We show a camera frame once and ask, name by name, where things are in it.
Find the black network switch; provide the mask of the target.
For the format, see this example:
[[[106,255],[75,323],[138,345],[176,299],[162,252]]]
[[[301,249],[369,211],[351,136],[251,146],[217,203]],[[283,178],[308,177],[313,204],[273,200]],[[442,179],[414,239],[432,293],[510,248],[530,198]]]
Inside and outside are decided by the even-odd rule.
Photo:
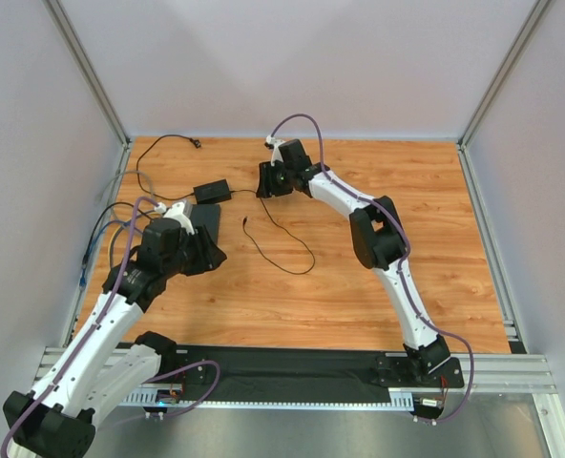
[[[219,204],[196,204],[192,206],[190,212],[193,227],[204,227],[215,244],[219,243],[220,218]]]

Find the black power adapter brick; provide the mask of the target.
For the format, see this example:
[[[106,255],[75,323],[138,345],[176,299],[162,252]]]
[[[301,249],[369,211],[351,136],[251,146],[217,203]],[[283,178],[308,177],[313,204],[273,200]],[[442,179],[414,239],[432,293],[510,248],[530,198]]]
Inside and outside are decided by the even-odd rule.
[[[197,204],[216,204],[232,198],[232,192],[226,179],[220,179],[193,188]]]

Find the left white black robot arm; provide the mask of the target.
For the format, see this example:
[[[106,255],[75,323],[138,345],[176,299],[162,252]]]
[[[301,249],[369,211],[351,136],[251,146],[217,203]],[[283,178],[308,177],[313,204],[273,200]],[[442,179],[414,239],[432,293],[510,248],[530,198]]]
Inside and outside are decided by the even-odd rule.
[[[10,430],[1,456],[17,445],[41,457],[82,457],[103,420],[136,387],[192,369],[181,365],[174,341],[153,332],[139,336],[111,369],[102,367],[168,280],[213,271],[225,259],[205,227],[152,220],[139,245],[127,245],[63,355],[29,392],[13,391],[4,403]]]

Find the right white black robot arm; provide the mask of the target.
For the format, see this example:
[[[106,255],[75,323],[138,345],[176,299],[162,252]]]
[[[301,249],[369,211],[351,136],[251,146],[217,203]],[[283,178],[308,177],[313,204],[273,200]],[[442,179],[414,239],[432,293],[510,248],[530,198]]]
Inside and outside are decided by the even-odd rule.
[[[281,197],[294,191],[321,201],[348,220],[353,251],[387,291],[401,325],[411,370],[427,376],[450,359],[448,345],[430,322],[413,281],[409,242],[393,201],[375,198],[343,182],[333,171],[311,161],[299,139],[268,136],[272,157],[259,165],[259,198]]]

